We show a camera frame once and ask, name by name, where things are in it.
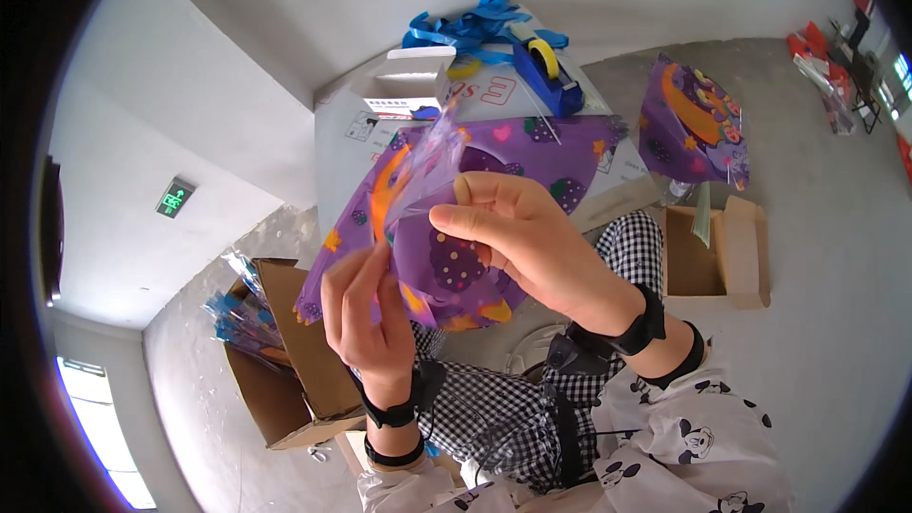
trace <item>exit sign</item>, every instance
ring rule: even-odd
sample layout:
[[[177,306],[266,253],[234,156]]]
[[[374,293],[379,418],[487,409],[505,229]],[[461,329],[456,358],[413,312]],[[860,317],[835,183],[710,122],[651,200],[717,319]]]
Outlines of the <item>exit sign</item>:
[[[194,190],[196,190],[196,187],[187,181],[174,177],[168,190],[165,191],[165,196],[161,197],[156,212],[173,219],[183,208],[183,204],[187,202]]]

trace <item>checkered pants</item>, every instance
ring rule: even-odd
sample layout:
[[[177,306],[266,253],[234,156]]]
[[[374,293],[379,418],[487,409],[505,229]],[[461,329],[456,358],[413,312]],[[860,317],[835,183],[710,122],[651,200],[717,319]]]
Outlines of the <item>checkered pants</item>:
[[[596,245],[609,268],[631,283],[642,283],[661,297],[662,233],[642,210],[608,225]],[[412,324],[419,359],[432,359],[445,333]],[[599,457],[591,410],[605,382],[624,368],[615,355],[606,374],[578,376],[545,367],[541,382],[469,364],[444,361],[447,379],[432,412],[418,427],[456,461],[474,459],[482,469],[504,474],[538,494],[563,488],[555,401],[545,394],[551,383],[574,406],[583,471]]]

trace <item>pile of blue ribbon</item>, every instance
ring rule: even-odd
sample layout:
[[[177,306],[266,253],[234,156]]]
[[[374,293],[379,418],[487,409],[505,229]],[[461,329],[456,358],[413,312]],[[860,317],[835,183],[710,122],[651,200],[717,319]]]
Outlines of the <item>pile of blue ribbon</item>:
[[[484,63],[513,63],[513,56],[498,51],[482,49],[482,44],[513,44],[519,39],[513,36],[508,21],[525,22],[530,15],[517,12],[518,4],[510,0],[479,0],[478,6],[469,10],[458,20],[450,22],[441,18],[431,24],[428,14],[419,14],[408,25],[410,30],[402,37],[403,48],[425,46],[454,46],[460,54],[471,54]],[[552,48],[565,48],[569,39],[549,29],[537,29],[536,34]]]

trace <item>purple plastic bag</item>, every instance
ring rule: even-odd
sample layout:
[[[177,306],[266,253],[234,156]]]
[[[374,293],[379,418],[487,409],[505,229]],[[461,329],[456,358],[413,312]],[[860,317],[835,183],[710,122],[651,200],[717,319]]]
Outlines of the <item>purple plastic bag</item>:
[[[411,319],[448,331],[507,321],[525,292],[499,269],[485,268],[473,242],[434,229],[428,211],[455,203],[458,172],[486,170],[530,177],[549,188],[567,214],[573,212],[602,154],[617,145],[627,126],[618,115],[547,119],[459,124],[445,111],[430,128],[401,128],[326,237],[295,303],[298,319],[322,319],[320,279],[326,269],[385,238],[392,245],[390,271],[399,278]],[[380,320],[376,302],[371,319]]]
[[[659,53],[639,115],[639,154],[650,171],[685,183],[750,182],[741,107],[710,78]]]

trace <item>white shirt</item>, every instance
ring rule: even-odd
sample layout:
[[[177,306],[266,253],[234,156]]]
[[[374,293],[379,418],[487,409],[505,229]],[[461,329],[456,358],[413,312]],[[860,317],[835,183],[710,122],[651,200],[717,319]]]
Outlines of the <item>white shirt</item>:
[[[712,349],[700,368],[666,390],[627,366],[592,409],[599,432],[599,483],[532,497],[502,475],[469,491],[424,459],[411,469],[359,476],[371,513],[759,513],[789,511],[792,489],[770,439],[770,418],[724,382]],[[472,480],[474,475],[463,478]]]

